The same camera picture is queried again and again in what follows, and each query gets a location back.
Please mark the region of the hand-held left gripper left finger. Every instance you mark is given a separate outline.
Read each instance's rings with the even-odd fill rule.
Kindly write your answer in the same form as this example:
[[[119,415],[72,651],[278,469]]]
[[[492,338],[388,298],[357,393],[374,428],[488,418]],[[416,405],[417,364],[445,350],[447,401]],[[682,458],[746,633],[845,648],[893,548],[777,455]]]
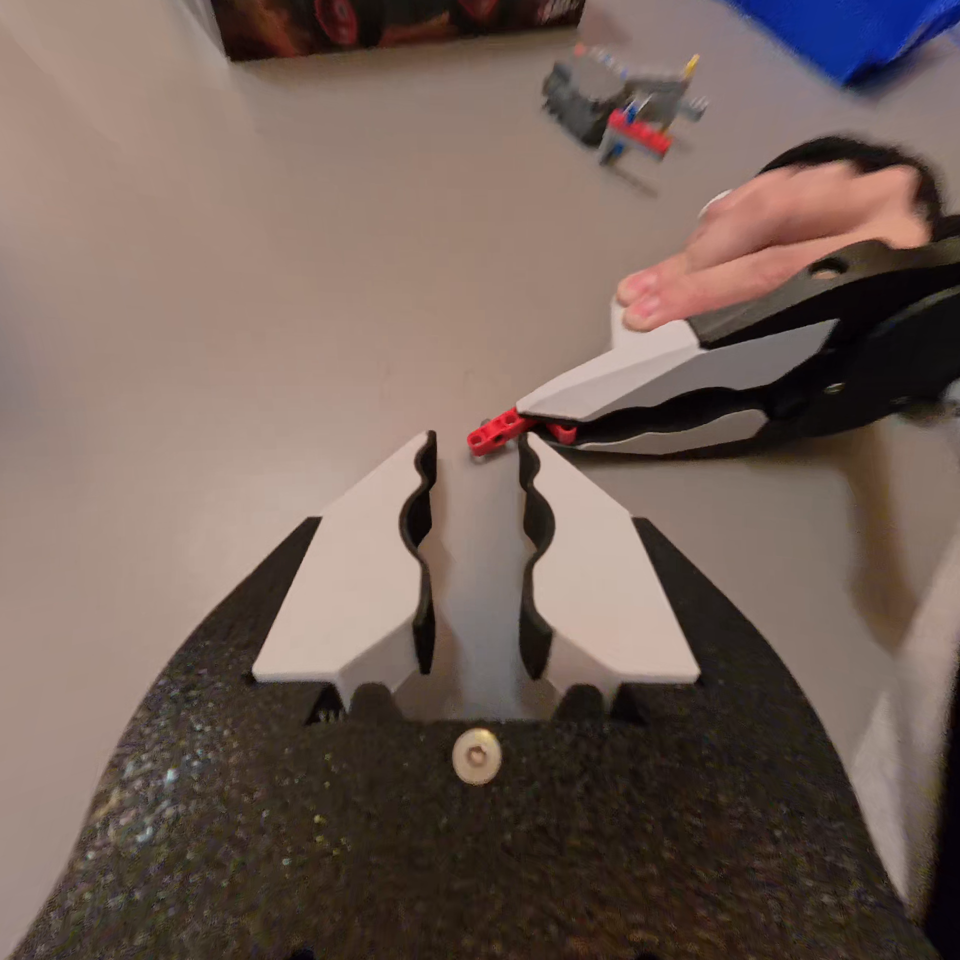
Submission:
[[[253,663],[258,683],[403,685],[429,675],[436,618],[420,546],[437,435],[414,435],[328,505]]]

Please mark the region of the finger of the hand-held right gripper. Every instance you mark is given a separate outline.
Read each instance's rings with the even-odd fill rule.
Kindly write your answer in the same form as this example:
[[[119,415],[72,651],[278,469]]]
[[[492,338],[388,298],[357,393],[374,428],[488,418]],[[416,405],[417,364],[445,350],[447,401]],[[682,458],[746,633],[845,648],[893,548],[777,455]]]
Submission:
[[[707,349],[685,321],[634,333],[617,347],[562,373],[515,403],[519,414],[590,423],[629,408],[653,408],[702,390],[748,391],[789,374],[816,354],[837,324],[823,320]]]
[[[611,414],[578,426],[574,438],[555,436],[555,445],[578,452],[667,458],[750,441],[770,424],[762,409],[752,407],[708,413],[705,418],[685,414],[669,420],[651,414],[639,409]]]

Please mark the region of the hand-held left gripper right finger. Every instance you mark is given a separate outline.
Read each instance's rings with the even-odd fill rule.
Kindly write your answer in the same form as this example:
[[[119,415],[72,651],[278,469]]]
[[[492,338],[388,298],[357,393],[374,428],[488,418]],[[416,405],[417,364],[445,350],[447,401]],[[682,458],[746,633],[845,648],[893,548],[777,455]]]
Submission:
[[[522,436],[518,453],[533,546],[519,610],[529,677],[558,700],[695,684],[700,665],[630,512],[539,436]]]

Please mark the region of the red angled lego beam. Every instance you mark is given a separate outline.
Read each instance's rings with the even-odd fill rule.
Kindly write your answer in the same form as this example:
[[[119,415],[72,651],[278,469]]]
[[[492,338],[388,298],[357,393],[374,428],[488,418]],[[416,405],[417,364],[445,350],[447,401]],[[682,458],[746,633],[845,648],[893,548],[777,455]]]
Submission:
[[[543,418],[511,407],[471,431],[466,445],[472,458],[481,459],[532,431],[552,438],[561,446],[572,446],[577,441],[579,426],[572,421]]]

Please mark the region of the grey lego assembly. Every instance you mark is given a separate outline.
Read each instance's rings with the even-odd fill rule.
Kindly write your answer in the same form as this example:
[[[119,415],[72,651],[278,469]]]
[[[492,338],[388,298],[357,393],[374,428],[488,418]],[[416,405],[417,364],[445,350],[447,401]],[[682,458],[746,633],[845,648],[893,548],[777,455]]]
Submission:
[[[680,118],[699,122],[709,101],[690,95],[700,57],[678,70],[634,70],[599,47],[577,44],[554,62],[541,86],[542,106],[572,138],[613,165],[628,152],[662,162]]]

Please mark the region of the black lego set box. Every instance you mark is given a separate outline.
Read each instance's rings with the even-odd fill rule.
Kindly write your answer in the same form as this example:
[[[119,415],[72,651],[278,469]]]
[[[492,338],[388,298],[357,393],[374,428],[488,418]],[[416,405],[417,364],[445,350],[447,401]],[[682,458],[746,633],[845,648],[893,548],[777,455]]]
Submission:
[[[212,1],[235,62],[577,27],[585,1]]]

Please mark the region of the person's right hand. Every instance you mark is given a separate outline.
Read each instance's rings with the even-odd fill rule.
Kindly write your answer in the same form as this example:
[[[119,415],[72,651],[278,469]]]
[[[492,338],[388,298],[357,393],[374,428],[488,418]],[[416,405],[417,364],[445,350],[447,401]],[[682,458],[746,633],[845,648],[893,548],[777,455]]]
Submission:
[[[761,174],[709,204],[678,252],[619,282],[622,326],[648,332],[753,301],[859,242],[923,246],[921,180],[904,163],[865,172],[850,160]]]

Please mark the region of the blue plastic bin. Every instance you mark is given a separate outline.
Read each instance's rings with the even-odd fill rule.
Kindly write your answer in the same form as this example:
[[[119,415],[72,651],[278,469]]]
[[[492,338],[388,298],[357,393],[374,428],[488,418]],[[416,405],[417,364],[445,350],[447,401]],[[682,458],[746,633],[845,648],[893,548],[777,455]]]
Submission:
[[[836,85],[858,84],[958,26],[957,1],[729,1]]]

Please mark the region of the person's black sweater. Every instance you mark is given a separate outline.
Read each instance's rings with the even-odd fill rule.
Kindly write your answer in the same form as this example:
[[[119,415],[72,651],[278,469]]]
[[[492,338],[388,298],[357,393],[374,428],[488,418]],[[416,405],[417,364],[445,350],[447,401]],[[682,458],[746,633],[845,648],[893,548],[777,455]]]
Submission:
[[[959,672],[947,698],[929,884],[922,928],[942,959],[959,958]]]

